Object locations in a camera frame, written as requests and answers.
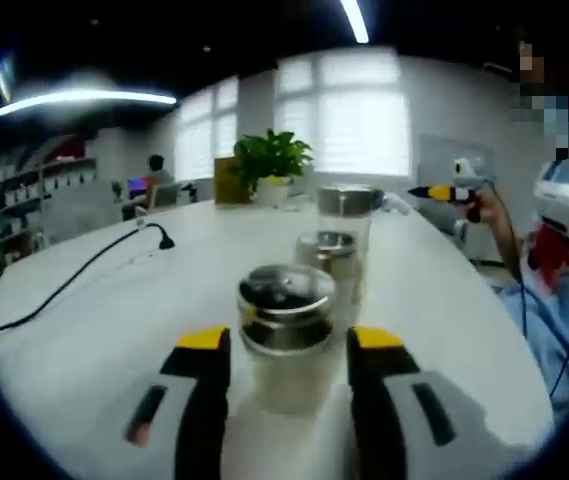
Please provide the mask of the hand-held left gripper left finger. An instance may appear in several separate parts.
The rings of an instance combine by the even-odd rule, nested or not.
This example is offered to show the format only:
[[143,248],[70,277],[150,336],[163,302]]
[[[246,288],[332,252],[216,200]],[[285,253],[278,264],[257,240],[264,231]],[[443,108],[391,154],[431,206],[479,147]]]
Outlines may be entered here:
[[160,370],[108,403],[86,440],[86,479],[218,479],[230,330],[180,337]]

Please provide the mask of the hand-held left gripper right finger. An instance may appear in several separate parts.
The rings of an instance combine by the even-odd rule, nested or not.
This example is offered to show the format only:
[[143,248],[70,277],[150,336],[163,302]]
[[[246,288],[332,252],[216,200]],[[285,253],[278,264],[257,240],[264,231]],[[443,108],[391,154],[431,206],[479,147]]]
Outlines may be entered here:
[[504,479],[519,449],[493,435],[482,407],[421,369],[381,328],[347,333],[350,410],[361,479]]

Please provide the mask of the person's right hand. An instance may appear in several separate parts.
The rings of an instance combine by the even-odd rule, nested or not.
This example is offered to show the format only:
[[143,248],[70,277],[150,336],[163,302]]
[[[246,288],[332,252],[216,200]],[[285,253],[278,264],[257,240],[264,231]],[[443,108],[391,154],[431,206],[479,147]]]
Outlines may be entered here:
[[477,191],[480,222],[488,226],[492,233],[501,231],[504,222],[504,208],[491,190]]

